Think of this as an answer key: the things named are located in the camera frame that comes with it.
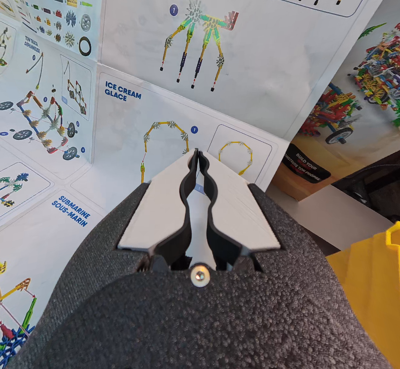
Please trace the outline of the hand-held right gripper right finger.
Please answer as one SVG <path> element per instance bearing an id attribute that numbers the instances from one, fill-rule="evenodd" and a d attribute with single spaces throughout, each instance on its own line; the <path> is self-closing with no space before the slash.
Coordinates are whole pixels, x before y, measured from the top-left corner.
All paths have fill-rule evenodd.
<path id="1" fill-rule="evenodd" d="M 207 241 L 212 252 L 260 252 L 280 249 L 245 179 L 207 152 L 199 152 L 204 192 L 210 199 Z"/>

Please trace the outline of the yellow plastic bin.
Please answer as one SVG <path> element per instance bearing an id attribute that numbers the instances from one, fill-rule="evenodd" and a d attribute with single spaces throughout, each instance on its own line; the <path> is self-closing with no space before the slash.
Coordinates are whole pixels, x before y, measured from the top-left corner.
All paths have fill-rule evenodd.
<path id="1" fill-rule="evenodd" d="M 327 257 L 350 305 L 394 368 L 400 367 L 400 223 Z"/>

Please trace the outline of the printed instruction sheet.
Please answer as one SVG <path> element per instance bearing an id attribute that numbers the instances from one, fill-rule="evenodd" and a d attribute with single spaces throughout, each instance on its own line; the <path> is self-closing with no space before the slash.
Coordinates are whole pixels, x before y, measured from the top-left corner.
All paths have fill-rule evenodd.
<path id="1" fill-rule="evenodd" d="M 382 0 L 1 0 L 1 368 L 69 258 L 194 148 L 266 190 Z"/>

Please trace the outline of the black object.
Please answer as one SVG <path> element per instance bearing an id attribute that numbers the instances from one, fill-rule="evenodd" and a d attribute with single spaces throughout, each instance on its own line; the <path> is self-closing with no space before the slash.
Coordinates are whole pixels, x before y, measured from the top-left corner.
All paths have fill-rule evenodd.
<path id="1" fill-rule="evenodd" d="M 400 220 L 400 152 L 346 176 L 333 186 L 391 222 Z"/>

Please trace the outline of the toy set cardboard box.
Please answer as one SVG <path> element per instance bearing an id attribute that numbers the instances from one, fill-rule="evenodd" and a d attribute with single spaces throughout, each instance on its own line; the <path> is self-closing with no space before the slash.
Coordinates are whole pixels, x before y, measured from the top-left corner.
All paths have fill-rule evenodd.
<path id="1" fill-rule="evenodd" d="M 400 0 L 383 0 L 272 183 L 297 201 L 399 150 Z"/>

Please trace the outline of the grey desk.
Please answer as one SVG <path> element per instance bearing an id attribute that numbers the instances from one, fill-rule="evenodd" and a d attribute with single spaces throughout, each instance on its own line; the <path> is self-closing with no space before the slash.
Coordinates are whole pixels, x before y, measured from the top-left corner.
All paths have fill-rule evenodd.
<path id="1" fill-rule="evenodd" d="M 333 186 L 327 186 L 298 202 L 270 184 L 266 191 L 317 243 L 325 256 L 372 237 L 393 225 Z"/>

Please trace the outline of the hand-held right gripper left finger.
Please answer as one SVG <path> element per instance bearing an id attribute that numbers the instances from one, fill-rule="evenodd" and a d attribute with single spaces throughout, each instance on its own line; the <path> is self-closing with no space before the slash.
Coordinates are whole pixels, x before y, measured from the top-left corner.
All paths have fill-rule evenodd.
<path id="1" fill-rule="evenodd" d="M 196 185 L 198 150 L 191 150 L 154 176 L 118 248 L 152 251 L 190 219 L 187 197 Z"/>

